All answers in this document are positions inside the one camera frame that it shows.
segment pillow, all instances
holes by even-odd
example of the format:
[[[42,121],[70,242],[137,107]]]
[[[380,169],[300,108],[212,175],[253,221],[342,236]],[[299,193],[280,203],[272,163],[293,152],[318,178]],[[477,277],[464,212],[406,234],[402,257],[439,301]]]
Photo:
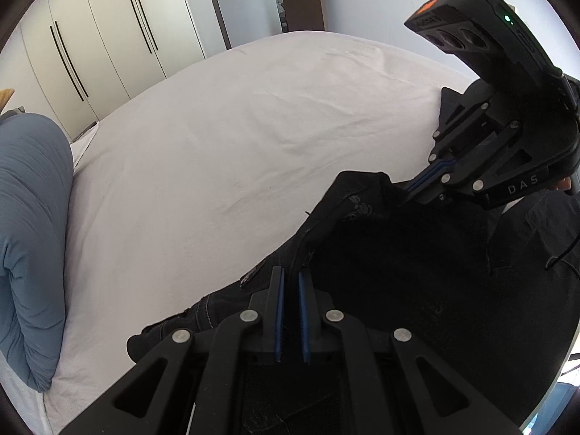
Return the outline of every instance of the pillow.
[[[53,121],[0,119],[0,351],[39,392],[50,388],[63,338],[72,183],[69,142]]]

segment black door handle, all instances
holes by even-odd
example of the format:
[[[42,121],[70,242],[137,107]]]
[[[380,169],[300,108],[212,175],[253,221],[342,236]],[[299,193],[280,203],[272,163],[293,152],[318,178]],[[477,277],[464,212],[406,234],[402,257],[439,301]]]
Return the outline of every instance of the black door handle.
[[[135,5],[133,3],[133,0],[130,0],[130,1],[131,1],[131,6],[133,7],[133,12],[135,13],[135,18],[137,18],[137,23],[139,24],[139,29],[141,29],[141,34],[143,34],[143,39],[145,39],[147,49],[149,49],[150,54],[153,54],[153,52],[151,52],[151,48],[149,47],[149,42],[147,42],[147,37],[145,36],[145,31],[143,30],[143,27],[141,26],[141,21],[139,20],[139,17],[137,16],[137,10],[135,9]]]
[[[72,71],[74,72],[74,75],[79,82],[80,88],[82,88],[82,91],[85,93],[85,96],[88,98],[89,94],[86,92],[85,87],[82,84],[82,81],[80,80],[80,77],[78,76],[78,73],[76,72],[76,69],[74,68],[73,61],[71,60],[71,58],[69,56],[69,51],[67,51],[67,46],[65,46],[65,41],[63,40],[63,36],[62,36],[62,34],[60,34],[59,24],[56,21],[54,21],[54,25],[56,26],[56,32],[59,35],[60,44],[63,46],[63,49],[65,49],[65,55],[67,56],[67,59],[68,59],[69,63],[71,64]]]
[[[52,29],[52,25],[50,25],[50,33],[52,34],[52,40],[54,41],[54,45],[56,46],[56,50],[59,52],[60,59],[63,61],[63,65],[65,66],[65,70],[67,71],[67,74],[69,74],[69,78],[71,79],[72,86],[74,86],[74,89],[76,90],[76,93],[78,94],[80,100],[85,101],[82,99],[82,95],[80,94],[80,91],[78,91],[78,87],[76,86],[76,83],[73,80],[73,76],[71,75],[71,72],[70,72],[67,64],[65,63],[65,58],[63,57],[63,53],[60,51],[59,43],[56,42],[56,36],[54,35],[54,29]]]
[[[141,8],[141,13],[143,14],[143,19],[145,20],[145,24],[147,25],[147,29],[149,30],[149,34],[151,35],[151,39],[153,41],[153,45],[155,46],[155,50],[159,50],[157,47],[157,43],[155,42],[155,37],[153,37],[153,31],[149,27],[149,21],[147,21],[147,15],[145,14],[145,10],[143,9],[143,5],[141,4],[141,0],[137,0],[139,3],[139,7]]]

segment bed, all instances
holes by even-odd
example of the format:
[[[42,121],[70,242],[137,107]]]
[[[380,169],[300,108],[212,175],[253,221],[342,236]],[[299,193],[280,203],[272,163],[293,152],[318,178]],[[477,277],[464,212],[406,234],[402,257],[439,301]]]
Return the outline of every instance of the bed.
[[[132,366],[127,338],[242,276],[338,172],[416,175],[440,88],[470,82],[381,43],[287,33],[190,66],[101,121],[73,145],[67,322],[50,390],[28,390],[0,359],[28,427],[59,433]]]

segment metal screw head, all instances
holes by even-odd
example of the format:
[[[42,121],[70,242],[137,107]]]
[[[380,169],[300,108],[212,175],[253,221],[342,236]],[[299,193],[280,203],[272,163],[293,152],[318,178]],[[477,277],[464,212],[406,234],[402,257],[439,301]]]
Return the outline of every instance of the metal screw head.
[[[257,319],[257,312],[253,309],[248,309],[240,314],[240,319],[244,322],[253,322]]]
[[[344,319],[344,314],[338,309],[331,309],[326,313],[327,319],[331,322],[340,322]]]
[[[398,341],[409,341],[413,334],[407,329],[397,329],[393,332],[393,337]]]
[[[481,181],[481,180],[474,181],[472,188],[473,188],[474,191],[481,191],[481,190],[483,190],[483,181]]]
[[[191,334],[189,333],[189,331],[185,329],[179,329],[178,331],[175,331],[171,336],[171,338],[175,343],[185,343],[189,340],[190,337]]]

